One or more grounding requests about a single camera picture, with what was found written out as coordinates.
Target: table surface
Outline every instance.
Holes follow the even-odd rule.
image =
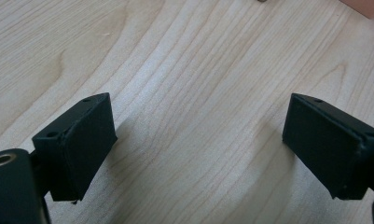
[[[100,92],[119,139],[55,224],[371,223],[281,137],[292,92],[374,126],[374,19],[339,1],[0,1],[0,150]]]

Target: screw hole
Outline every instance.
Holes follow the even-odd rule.
[[[0,156],[0,163],[4,163],[6,161],[9,161],[10,159],[11,159],[11,156],[9,155]]]
[[[56,132],[51,132],[51,133],[48,133],[48,134],[47,134],[47,137],[54,137],[54,136],[56,136],[56,135],[58,135],[58,133],[56,133]]]
[[[13,153],[0,155],[0,166],[12,162],[15,158],[16,155]]]
[[[374,137],[374,133],[365,133],[369,137]]]

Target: wood grain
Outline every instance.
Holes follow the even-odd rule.
[[[119,140],[53,223],[371,222],[282,144],[291,92],[374,126],[374,19],[339,1],[0,1],[0,150],[104,91]]]

